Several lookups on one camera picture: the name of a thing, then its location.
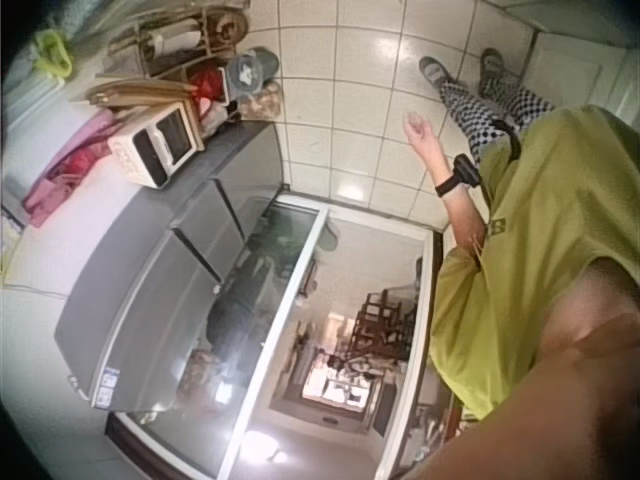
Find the person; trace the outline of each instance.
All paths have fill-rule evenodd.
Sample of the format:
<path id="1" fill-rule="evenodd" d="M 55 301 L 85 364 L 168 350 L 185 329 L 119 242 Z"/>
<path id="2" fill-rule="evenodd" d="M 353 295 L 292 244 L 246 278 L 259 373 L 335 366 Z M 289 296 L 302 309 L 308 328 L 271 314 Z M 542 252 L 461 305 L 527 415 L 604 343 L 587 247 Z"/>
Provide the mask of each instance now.
<path id="1" fill-rule="evenodd" d="M 490 212 L 485 225 L 433 126 L 407 115 L 408 141 L 441 195 L 457 244 L 438 274 L 429 354 L 483 419 L 534 366 L 575 350 L 599 327 L 624 318 L 634 335 L 640 138 L 603 109 L 555 108 L 508 84 L 493 49 L 481 57 L 482 98 L 434 58 L 419 68 L 469 140 Z"/>

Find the green object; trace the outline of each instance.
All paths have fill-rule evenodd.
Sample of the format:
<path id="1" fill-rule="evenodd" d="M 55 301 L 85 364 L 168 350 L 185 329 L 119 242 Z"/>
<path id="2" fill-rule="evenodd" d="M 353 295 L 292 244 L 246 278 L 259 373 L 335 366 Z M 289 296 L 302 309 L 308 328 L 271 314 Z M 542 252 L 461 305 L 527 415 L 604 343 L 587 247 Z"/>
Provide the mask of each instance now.
<path id="1" fill-rule="evenodd" d="M 535 362 L 549 307 L 593 260 L 640 283 L 640 137 L 597 107 L 559 109 L 488 148 L 480 173 L 490 209 L 479 265 L 462 249 L 438 277 L 430 355 L 483 418 Z"/>
<path id="2" fill-rule="evenodd" d="M 65 46 L 64 38 L 56 30 L 38 32 L 35 38 L 38 58 L 34 66 L 40 70 L 67 78 L 73 71 L 73 59 Z"/>

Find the sticker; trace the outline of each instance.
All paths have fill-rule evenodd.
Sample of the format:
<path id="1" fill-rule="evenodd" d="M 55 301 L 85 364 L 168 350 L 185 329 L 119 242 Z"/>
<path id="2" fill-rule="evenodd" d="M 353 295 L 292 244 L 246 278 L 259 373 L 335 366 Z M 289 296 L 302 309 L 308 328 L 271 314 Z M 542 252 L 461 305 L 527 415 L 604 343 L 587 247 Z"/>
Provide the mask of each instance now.
<path id="1" fill-rule="evenodd" d="M 112 397 L 113 397 L 113 388 L 100 387 L 98 389 L 98 395 L 96 395 L 96 407 L 109 408 L 109 405 L 111 405 Z"/>
<path id="2" fill-rule="evenodd" d="M 116 383 L 118 383 L 118 377 L 120 375 L 120 370 L 116 370 L 115 368 L 105 368 L 104 372 L 102 372 L 102 379 L 100 380 L 100 385 L 103 387 L 116 388 Z"/>

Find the sneaker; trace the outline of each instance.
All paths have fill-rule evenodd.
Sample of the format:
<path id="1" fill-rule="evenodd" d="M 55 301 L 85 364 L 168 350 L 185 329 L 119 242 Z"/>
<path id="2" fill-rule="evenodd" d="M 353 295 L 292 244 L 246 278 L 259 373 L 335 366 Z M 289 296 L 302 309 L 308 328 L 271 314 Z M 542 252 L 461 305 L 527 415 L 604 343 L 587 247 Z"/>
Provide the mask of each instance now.
<path id="1" fill-rule="evenodd" d="M 440 91 L 442 85 L 447 82 L 455 83 L 455 80 L 449 72 L 447 72 L 447 69 L 444 68 L 444 65 L 433 57 L 422 57 L 418 67 L 420 68 L 422 76 L 437 91 Z"/>
<path id="2" fill-rule="evenodd" d="M 480 85 L 478 93 L 482 98 L 490 98 L 489 87 L 492 80 L 501 80 L 504 75 L 504 60 L 495 48 L 487 48 L 480 57 Z"/>

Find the pink cloth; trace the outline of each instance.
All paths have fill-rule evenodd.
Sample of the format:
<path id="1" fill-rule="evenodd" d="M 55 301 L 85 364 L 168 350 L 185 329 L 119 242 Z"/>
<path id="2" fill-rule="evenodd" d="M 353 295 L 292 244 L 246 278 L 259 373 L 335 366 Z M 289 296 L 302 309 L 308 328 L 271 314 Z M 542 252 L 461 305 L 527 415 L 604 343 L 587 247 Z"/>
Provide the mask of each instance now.
<path id="1" fill-rule="evenodd" d="M 22 201 L 29 223 L 40 227 L 62 205 L 95 163 L 111 152 L 107 139 L 119 128 L 103 110 L 85 123 L 49 162 Z"/>

